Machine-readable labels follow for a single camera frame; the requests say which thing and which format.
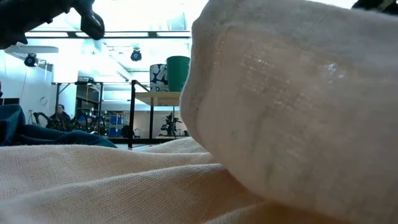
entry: dark blue fabric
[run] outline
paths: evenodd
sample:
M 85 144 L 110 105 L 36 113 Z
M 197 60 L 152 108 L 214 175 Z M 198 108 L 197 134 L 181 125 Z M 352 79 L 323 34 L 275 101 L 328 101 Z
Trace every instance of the dark blue fabric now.
M 0 146 L 43 144 L 84 144 L 116 148 L 107 139 L 83 131 L 66 133 L 25 125 L 25 116 L 19 105 L 0 106 Z

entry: black and white patterned vase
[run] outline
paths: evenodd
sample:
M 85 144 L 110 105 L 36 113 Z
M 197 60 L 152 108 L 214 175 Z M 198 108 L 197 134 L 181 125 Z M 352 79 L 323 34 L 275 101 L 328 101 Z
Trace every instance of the black and white patterned vase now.
M 167 66 L 165 64 L 151 65 L 149 69 L 150 91 L 169 91 L 167 81 Z

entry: spotlight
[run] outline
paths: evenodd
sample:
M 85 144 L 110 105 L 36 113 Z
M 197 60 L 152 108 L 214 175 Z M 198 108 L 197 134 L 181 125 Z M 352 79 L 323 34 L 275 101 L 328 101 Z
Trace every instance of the spotlight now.
M 134 49 L 132 51 L 130 58 L 133 62 L 140 61 L 142 59 L 142 55 L 141 55 L 141 52 L 139 51 L 139 49 Z
M 29 54 L 27 54 L 27 57 L 25 58 L 24 63 L 26 66 L 28 66 L 30 68 L 34 68 L 39 65 L 39 60 L 37 59 L 35 53 L 29 53 Z

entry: green vase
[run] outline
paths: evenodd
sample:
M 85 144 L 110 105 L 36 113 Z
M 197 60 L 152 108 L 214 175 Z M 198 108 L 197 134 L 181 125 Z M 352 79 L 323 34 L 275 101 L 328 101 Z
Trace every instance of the green vase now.
M 188 78 L 190 58 L 173 56 L 167 59 L 169 91 L 182 91 Z

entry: seated person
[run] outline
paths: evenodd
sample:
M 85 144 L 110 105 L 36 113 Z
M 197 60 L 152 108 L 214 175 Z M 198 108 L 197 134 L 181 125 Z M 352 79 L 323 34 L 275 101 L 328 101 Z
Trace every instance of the seated person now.
M 50 117 L 51 119 L 57 119 L 61 122 L 66 122 L 70 121 L 70 116 L 65 112 L 65 107 L 61 104 L 57 106 L 57 112 L 55 112 L 53 115 Z

